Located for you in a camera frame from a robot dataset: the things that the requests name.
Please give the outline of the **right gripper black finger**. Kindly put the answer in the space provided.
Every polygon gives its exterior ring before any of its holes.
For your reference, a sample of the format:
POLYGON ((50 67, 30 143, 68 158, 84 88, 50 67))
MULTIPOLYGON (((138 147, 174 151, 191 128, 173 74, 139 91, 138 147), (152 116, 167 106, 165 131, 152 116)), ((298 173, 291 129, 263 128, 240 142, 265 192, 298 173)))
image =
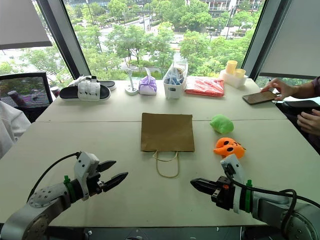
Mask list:
POLYGON ((190 181, 190 184, 196 189, 214 189, 217 187, 215 181, 210 181, 205 178, 195 178, 190 181))
POLYGON ((194 188, 201 193, 212 196, 216 191, 215 185, 195 185, 194 188))

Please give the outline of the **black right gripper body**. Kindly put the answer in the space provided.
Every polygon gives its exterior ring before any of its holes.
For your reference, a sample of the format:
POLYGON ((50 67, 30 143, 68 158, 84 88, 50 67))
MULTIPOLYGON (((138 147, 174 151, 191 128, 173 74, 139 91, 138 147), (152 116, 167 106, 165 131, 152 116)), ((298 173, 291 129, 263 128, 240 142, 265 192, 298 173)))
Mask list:
POLYGON ((220 176, 215 182, 211 201, 214 202, 217 207, 229 211, 233 209, 234 194, 235 186, 233 183, 226 176, 220 176))

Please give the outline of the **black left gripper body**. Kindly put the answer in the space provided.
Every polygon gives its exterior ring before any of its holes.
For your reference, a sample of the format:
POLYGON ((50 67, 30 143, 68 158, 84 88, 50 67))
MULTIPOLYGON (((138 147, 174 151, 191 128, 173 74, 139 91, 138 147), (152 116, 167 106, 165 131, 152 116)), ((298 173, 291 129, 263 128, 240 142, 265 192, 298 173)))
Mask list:
POLYGON ((101 172, 105 170, 105 164, 99 163, 96 168, 90 166, 88 169, 88 176, 86 177, 86 184, 88 188, 88 195, 90 197, 100 194, 102 192, 102 182, 100 181, 101 172))

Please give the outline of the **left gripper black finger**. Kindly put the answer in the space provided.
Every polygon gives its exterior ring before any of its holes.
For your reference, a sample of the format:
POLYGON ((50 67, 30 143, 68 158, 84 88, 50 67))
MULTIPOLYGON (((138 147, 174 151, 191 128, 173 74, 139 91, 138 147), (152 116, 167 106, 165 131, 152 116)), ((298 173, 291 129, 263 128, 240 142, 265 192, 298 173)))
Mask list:
POLYGON ((122 172, 115 175, 107 182, 104 182, 102 186, 103 192, 108 192, 109 190, 118 186, 127 177, 127 175, 128 175, 128 172, 122 172))
POLYGON ((101 162, 98 164, 98 171, 100 173, 104 172, 104 171, 108 170, 109 168, 111 168, 115 163, 116 163, 115 160, 107 160, 107 161, 101 162))

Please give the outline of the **person's left hand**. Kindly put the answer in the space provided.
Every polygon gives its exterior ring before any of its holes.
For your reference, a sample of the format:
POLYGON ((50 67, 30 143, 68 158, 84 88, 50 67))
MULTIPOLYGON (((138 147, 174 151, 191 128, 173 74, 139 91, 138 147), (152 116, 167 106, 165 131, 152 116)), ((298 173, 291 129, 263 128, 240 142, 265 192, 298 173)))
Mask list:
POLYGON ((297 125, 302 131, 320 136, 320 111, 312 109, 312 113, 301 112, 297 115, 297 125))

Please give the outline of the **person's right hand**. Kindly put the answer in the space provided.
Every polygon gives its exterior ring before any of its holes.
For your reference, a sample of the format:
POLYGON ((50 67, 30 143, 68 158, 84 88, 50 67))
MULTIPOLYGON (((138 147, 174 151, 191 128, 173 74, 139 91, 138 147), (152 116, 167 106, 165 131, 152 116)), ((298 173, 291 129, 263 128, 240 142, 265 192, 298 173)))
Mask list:
POLYGON ((273 78, 262 89, 261 92, 268 92, 270 89, 276 89, 279 93, 275 96, 275 101, 282 101, 286 97, 293 96, 298 93, 298 86, 290 86, 278 78, 273 78))

